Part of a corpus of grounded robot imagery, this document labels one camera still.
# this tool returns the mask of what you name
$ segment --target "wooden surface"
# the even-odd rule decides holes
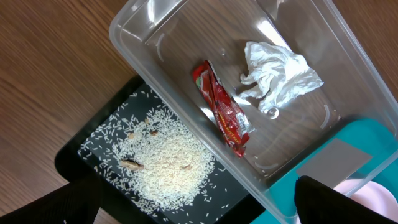
[[[0,215],[67,183],[56,153],[134,75],[108,37],[125,3],[0,1]],[[398,96],[398,2],[335,4]]]

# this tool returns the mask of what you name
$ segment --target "crumpled tissue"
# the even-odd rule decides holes
[[[265,42],[248,42],[244,49],[249,75],[241,75],[241,83],[258,85],[242,92],[239,97],[266,96],[259,110],[267,113],[271,108],[280,108],[299,95],[304,95],[323,85],[314,69],[304,57],[281,46]]]

